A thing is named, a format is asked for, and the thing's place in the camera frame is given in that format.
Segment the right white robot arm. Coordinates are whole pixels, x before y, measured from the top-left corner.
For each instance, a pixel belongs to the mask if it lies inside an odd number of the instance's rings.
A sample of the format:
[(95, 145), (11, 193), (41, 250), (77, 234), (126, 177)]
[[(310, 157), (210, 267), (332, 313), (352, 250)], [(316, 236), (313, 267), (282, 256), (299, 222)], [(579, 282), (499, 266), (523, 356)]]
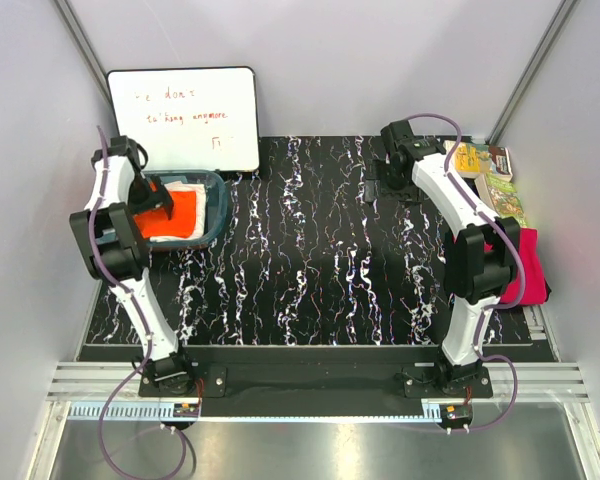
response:
[(519, 254), (521, 227), (488, 207), (452, 164), (455, 146), (413, 132), (408, 118), (380, 133), (386, 154), (373, 161), (365, 200), (427, 197), (446, 221), (444, 291), (452, 296), (449, 328), (430, 367), (407, 367), (408, 396), (465, 397), (489, 378), (483, 367), (484, 334), (502, 295), (526, 277)]

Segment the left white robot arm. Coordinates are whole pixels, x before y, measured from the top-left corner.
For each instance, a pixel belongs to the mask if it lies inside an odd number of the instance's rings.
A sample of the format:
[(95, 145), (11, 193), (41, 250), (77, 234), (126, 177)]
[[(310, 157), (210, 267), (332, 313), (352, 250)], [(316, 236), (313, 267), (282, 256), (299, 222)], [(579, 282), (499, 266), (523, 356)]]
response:
[(143, 173), (147, 162), (135, 140), (102, 138), (91, 159), (91, 196), (69, 224), (89, 274), (115, 295), (139, 336), (143, 356), (134, 369), (143, 384), (161, 396), (184, 396), (194, 389), (196, 372), (152, 289), (148, 241), (135, 221), (142, 213), (174, 210), (162, 181)]

